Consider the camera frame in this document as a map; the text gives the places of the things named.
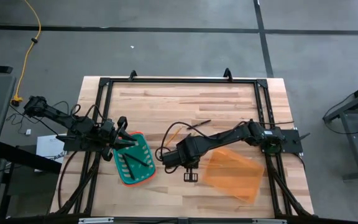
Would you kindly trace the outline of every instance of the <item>wooden tabletop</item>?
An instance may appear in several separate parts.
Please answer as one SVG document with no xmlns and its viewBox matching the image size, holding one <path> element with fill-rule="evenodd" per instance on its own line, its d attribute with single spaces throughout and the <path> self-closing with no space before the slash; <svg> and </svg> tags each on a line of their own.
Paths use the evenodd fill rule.
<svg viewBox="0 0 358 224">
<path fill-rule="evenodd" d="M 84 77 L 78 103 L 80 115 L 84 115 L 94 104 L 100 77 Z M 268 78 L 268 89 L 275 122 L 292 121 L 284 81 Z M 104 107 L 106 90 L 101 108 Z M 201 126 L 206 134 L 226 131 L 240 120 L 258 120 L 253 85 L 248 84 L 199 84 L 199 83 L 115 83 L 109 118 L 117 121 L 120 116 L 128 119 L 128 132 L 142 131 L 153 150 L 161 144 L 163 134 L 175 121 L 196 124 L 206 119 L 212 122 Z M 290 129 L 292 124 L 279 125 Z M 177 128 L 170 131 L 173 135 Z M 182 140 L 189 131 L 183 128 L 169 147 Z M 265 157 L 260 148 L 244 142 L 230 144 L 227 148 L 265 166 Z M 201 158 L 205 164 L 211 152 Z M 287 185 L 304 208 L 313 213 L 305 172 L 299 158 L 282 154 Z M 84 153 L 79 152 L 68 165 L 63 178 L 62 201 L 70 197 L 78 185 Z M 173 174 L 164 172 L 161 162 L 154 159 L 157 175 L 138 187 L 126 187 L 120 181 L 114 160 L 100 163 L 98 181 L 94 195 L 92 216 L 122 217 L 221 217 L 245 218 L 273 217 L 267 171 L 260 185 L 254 204 L 221 193 L 202 182 L 183 181 L 183 168 Z M 204 166 L 197 173 L 203 175 Z M 284 211 L 282 193 L 277 186 L 280 208 Z M 85 190 L 82 206 L 86 204 L 88 188 Z M 53 198 L 51 212 L 58 209 L 57 194 Z"/>
</svg>

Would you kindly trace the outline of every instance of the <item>table leg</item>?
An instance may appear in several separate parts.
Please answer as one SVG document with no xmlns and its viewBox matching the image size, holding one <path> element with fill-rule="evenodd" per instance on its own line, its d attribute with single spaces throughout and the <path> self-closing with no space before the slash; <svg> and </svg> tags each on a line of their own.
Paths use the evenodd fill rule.
<svg viewBox="0 0 358 224">
<path fill-rule="evenodd" d="M 0 219 L 5 219 L 7 215 L 7 210 L 9 208 L 9 203 L 11 202 L 11 196 L 8 195 L 9 185 L 11 184 L 13 170 L 15 169 L 15 164 L 11 163 L 9 168 L 9 173 L 4 174 L 2 178 L 2 183 L 5 184 L 4 193 L 2 195 L 2 201 L 0 205 Z"/>
</svg>

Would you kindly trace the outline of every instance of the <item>frame bracket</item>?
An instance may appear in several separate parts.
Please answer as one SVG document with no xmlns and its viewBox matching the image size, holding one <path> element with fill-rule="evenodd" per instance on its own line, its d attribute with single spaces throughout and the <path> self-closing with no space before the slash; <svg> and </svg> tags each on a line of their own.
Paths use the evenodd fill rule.
<svg viewBox="0 0 358 224">
<path fill-rule="evenodd" d="M 256 79 L 256 82 L 263 88 L 267 88 L 267 80 L 266 79 Z"/>
<path fill-rule="evenodd" d="M 135 70 L 132 70 L 132 71 L 131 71 L 131 74 L 129 75 L 128 80 L 129 80 L 129 81 L 132 81 L 135 76 L 137 76 L 136 71 L 135 71 Z"/>
<path fill-rule="evenodd" d="M 231 75 L 231 72 L 230 72 L 230 69 L 229 69 L 229 68 L 226 68 L 226 69 L 224 70 L 223 77 L 224 77 L 224 78 L 228 77 L 227 80 L 228 80 L 229 82 L 233 82 L 233 76 Z"/>
<path fill-rule="evenodd" d="M 110 78 L 100 78 L 99 87 L 104 87 L 109 81 L 110 81 Z"/>
</svg>

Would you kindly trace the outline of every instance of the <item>gray concrete floor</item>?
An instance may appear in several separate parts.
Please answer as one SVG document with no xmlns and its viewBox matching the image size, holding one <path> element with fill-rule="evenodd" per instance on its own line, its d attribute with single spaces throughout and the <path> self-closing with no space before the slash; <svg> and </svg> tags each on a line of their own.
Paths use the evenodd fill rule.
<svg viewBox="0 0 358 224">
<path fill-rule="evenodd" d="M 47 25 L 257 28 L 252 0 L 30 3 Z M 358 0 L 260 0 L 260 5 L 269 29 L 358 30 Z M 3 23 L 36 24 L 36 20 L 23 1 L 0 0 Z M 14 67 L 12 75 L 17 78 L 34 35 L 0 30 L 0 65 Z M 295 124 L 302 133 L 311 132 L 303 147 L 315 213 L 358 220 L 358 180 L 341 179 L 356 171 L 346 136 L 330 132 L 321 120 L 329 107 L 358 89 L 358 36 L 268 35 L 267 42 L 274 76 L 285 79 Z M 236 77 L 266 77 L 259 35 L 43 32 L 29 57 L 21 96 L 40 95 L 51 103 L 66 100 L 73 105 L 85 75 L 128 75 L 135 69 L 139 75 L 218 77 L 226 67 Z M 333 127 L 342 129 L 338 122 Z M 1 141 L 31 145 L 36 136 L 50 134 L 41 125 L 25 123 L 24 128 L 31 128 L 32 135 L 19 135 L 17 126 L 6 123 Z M 18 185 L 21 193 L 28 190 L 15 199 L 10 214 L 45 213 L 55 182 L 19 170 L 35 180 L 32 184 L 45 179 L 37 183 L 49 187 L 41 194 L 32 192 L 28 184 Z"/>
</svg>

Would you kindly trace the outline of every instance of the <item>marker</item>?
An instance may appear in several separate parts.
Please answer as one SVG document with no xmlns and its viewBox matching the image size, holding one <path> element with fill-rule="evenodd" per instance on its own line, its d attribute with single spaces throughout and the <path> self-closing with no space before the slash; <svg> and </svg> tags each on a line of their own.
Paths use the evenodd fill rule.
<svg viewBox="0 0 358 224">
<path fill-rule="evenodd" d="M 201 125 L 206 124 L 206 123 L 209 123 L 209 122 L 211 122 L 210 119 L 209 119 L 209 120 L 206 120 L 206 121 L 203 121 L 203 122 L 200 122 L 200 123 L 198 123 L 198 124 L 193 125 L 193 128 L 198 127 L 198 126 L 201 126 Z"/>
</svg>

